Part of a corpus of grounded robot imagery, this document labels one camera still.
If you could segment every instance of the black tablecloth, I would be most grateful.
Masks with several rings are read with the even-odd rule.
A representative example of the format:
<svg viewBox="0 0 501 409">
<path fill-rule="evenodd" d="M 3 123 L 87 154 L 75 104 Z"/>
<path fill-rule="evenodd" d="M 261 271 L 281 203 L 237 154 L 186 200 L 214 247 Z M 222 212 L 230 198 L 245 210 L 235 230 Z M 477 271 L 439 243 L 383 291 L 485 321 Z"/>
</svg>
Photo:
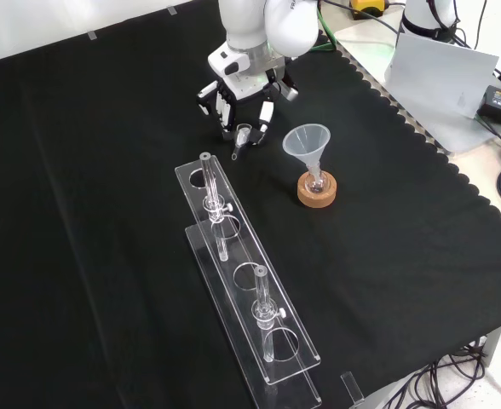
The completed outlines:
<svg viewBox="0 0 501 409">
<path fill-rule="evenodd" d="M 348 407 L 501 325 L 501 218 L 339 53 L 290 67 L 268 143 L 230 160 L 195 94 L 225 36 L 196 1 L 0 61 L 0 407 L 251 407 L 174 168 L 217 155 Z M 305 123 L 335 203 L 296 198 Z"/>
</svg>

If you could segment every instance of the yellow device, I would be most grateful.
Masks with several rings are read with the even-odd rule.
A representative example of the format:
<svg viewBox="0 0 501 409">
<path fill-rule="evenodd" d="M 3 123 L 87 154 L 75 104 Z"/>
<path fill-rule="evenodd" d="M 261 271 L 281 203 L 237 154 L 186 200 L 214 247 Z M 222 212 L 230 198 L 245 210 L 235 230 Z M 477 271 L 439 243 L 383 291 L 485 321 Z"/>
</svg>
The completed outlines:
<svg viewBox="0 0 501 409">
<path fill-rule="evenodd" d="M 385 11 L 385 0 L 351 0 L 350 6 L 353 9 L 364 11 L 374 17 L 383 15 Z M 365 20 L 367 17 L 355 11 L 352 12 L 353 20 Z"/>
</svg>

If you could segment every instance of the test tube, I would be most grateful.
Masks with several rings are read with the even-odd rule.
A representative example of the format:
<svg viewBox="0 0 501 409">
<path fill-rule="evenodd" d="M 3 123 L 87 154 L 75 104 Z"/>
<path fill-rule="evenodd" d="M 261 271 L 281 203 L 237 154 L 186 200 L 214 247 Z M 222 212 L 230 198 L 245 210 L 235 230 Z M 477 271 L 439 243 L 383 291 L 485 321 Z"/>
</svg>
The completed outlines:
<svg viewBox="0 0 501 409">
<path fill-rule="evenodd" d="M 203 152 L 199 155 L 201 160 L 201 171 L 205 180 L 205 188 L 207 189 L 207 200 L 205 203 L 209 208 L 209 219 L 212 221 L 212 231 L 216 239 L 216 247 L 218 248 L 218 257 L 222 262 L 227 261 L 227 247 L 226 240 L 224 239 L 224 232 L 222 229 L 222 205 L 218 198 L 218 191 L 216 190 L 215 172 L 210 162 L 210 153 Z"/>
<path fill-rule="evenodd" d="M 262 345 L 264 360 L 274 360 L 274 335 L 271 330 L 274 327 L 275 313 L 269 297 L 268 268 L 266 266 L 254 267 L 256 282 L 256 315 L 258 327 L 262 330 Z"/>
<path fill-rule="evenodd" d="M 210 219 L 212 222 L 215 222 L 222 217 L 222 208 L 216 190 L 215 172 L 213 172 L 213 167 L 210 162 L 210 153 L 201 153 L 199 159 L 201 159 L 201 171 L 203 172 L 203 178 L 205 180 L 205 189 L 207 189 L 206 203 L 209 209 L 213 210 L 210 213 Z"/>
<path fill-rule="evenodd" d="M 216 239 L 216 247 L 218 247 L 218 257 L 222 262 L 227 262 L 226 239 L 224 239 L 222 224 L 213 222 L 212 229 Z"/>
<path fill-rule="evenodd" d="M 268 268 L 266 266 L 254 267 L 254 278 L 256 282 L 256 300 L 258 301 L 258 313 L 268 314 L 271 309 L 269 300 Z"/>
</svg>

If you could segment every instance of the robotic arm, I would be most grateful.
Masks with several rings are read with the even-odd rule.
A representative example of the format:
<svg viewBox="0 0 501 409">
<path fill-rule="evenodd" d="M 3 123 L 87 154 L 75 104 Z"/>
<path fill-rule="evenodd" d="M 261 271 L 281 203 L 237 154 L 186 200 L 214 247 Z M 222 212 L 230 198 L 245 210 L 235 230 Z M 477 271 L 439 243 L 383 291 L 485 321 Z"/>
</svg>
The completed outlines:
<svg viewBox="0 0 501 409">
<path fill-rule="evenodd" d="M 226 42 L 209 56 L 218 79 L 198 94 L 205 114 L 216 117 L 223 138 L 235 140 L 233 158 L 247 143 L 259 144 L 274 113 L 269 94 L 274 84 L 289 101 L 296 85 L 285 63 L 307 53 L 319 33 L 317 0 L 219 0 Z M 258 127 L 233 132 L 239 103 L 262 97 Z"/>
</svg>

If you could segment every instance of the acrylic stand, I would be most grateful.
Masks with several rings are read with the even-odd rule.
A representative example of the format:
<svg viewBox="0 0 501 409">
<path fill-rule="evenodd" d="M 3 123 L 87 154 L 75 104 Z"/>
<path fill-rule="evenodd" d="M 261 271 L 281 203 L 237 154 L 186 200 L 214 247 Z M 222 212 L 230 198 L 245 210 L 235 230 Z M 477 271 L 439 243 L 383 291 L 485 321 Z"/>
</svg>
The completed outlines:
<svg viewBox="0 0 501 409">
<path fill-rule="evenodd" d="M 188 241 L 256 406 L 319 406 L 307 373 L 319 354 L 216 157 L 176 175 L 197 222 Z"/>
</svg>

